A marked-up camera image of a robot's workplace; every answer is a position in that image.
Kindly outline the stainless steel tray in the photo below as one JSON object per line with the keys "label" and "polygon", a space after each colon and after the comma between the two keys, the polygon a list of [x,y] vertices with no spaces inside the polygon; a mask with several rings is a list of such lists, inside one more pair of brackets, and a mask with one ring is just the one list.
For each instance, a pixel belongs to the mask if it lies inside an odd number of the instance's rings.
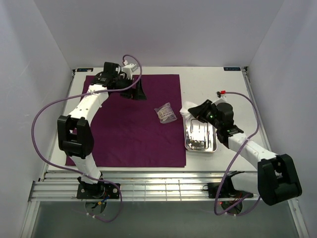
{"label": "stainless steel tray", "polygon": [[189,151],[213,153],[217,150],[216,129],[207,122],[185,119],[185,148]]}

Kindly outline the steel scissors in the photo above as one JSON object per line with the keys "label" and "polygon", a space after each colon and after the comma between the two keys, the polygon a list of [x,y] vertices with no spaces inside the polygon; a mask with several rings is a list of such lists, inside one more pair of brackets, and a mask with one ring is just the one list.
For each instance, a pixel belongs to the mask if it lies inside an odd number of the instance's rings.
{"label": "steel scissors", "polygon": [[200,123],[197,126],[197,131],[196,131],[197,140],[198,140],[199,145],[201,147],[204,147],[204,145],[205,145],[205,143],[204,143],[204,128],[205,128],[204,124]]}
{"label": "steel scissors", "polygon": [[205,146],[205,127],[202,124],[197,124],[193,128],[193,139],[197,146]]}

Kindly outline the steel forceps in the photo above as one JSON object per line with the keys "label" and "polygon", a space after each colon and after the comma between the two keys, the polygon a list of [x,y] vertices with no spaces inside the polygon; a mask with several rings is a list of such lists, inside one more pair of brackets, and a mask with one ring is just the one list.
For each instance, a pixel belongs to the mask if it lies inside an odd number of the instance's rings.
{"label": "steel forceps", "polygon": [[196,136],[196,131],[197,131],[197,126],[195,124],[192,124],[190,127],[190,148],[192,150],[197,149],[200,147],[199,142],[197,140],[197,136]]}
{"label": "steel forceps", "polygon": [[185,148],[187,150],[196,150],[197,149],[197,140],[195,139],[195,126],[196,120],[191,119],[185,123]]}

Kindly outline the clear plastic packet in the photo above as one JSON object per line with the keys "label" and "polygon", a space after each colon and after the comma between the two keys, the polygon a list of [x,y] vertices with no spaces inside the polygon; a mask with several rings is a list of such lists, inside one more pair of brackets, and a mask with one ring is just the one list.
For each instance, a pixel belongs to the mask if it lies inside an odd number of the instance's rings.
{"label": "clear plastic packet", "polygon": [[155,108],[154,111],[156,112],[160,123],[166,124],[177,120],[177,117],[170,105],[170,102],[164,104],[159,108]]}

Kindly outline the gauze pad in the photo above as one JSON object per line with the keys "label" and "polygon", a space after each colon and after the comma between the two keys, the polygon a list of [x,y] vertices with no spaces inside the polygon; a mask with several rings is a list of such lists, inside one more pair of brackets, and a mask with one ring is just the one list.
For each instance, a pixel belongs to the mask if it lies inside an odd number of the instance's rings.
{"label": "gauze pad", "polygon": [[189,109],[190,108],[194,108],[196,107],[197,104],[193,103],[193,102],[190,102],[190,101],[186,101],[183,105],[182,105],[182,108],[180,110],[180,114],[182,115],[182,117],[184,119],[189,119],[192,115],[191,113],[189,112]]}

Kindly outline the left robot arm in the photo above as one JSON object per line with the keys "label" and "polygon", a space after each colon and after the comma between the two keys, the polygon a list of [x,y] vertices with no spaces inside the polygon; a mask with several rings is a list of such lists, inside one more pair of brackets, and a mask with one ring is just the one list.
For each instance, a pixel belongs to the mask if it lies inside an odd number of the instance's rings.
{"label": "left robot arm", "polygon": [[83,185],[96,185],[102,179],[92,155],[94,138],[91,122],[109,98],[111,93],[132,100],[146,100],[141,77],[133,79],[133,73],[140,69],[138,63],[123,61],[123,66],[105,62],[88,86],[87,93],[79,104],[67,115],[57,120],[58,146],[82,173],[79,182]]}

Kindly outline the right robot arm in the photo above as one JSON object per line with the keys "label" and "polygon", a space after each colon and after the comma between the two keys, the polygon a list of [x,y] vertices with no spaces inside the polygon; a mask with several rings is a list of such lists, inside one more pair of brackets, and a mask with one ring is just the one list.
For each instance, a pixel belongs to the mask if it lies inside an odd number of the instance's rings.
{"label": "right robot arm", "polygon": [[293,159],[278,155],[247,137],[234,122],[233,107],[226,102],[218,104],[206,100],[199,106],[188,109],[191,116],[200,122],[208,122],[216,128],[221,144],[242,156],[257,170],[252,177],[245,172],[225,171],[217,194],[233,194],[238,191],[257,194],[265,204],[272,206],[302,195],[302,187]]}

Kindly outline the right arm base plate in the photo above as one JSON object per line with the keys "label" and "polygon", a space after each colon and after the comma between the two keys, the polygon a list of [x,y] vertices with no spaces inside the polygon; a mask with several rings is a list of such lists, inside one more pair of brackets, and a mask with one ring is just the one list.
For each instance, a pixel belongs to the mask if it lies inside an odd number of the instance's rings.
{"label": "right arm base plate", "polygon": [[[209,182],[207,183],[207,192],[209,198],[215,198],[217,191],[219,189],[219,182]],[[219,198],[242,198],[244,196],[248,196],[248,198],[253,198],[253,193],[248,193],[242,190],[236,190],[232,185],[228,185],[224,183],[221,187]]]}

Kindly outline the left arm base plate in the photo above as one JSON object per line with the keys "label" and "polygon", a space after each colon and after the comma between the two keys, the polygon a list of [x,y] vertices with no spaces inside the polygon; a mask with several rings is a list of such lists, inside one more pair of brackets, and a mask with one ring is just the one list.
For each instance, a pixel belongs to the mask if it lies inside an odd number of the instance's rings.
{"label": "left arm base plate", "polygon": [[78,185],[77,189],[77,199],[119,199],[119,187],[120,184],[117,183],[113,185],[111,183],[94,183],[88,184],[82,182]]}

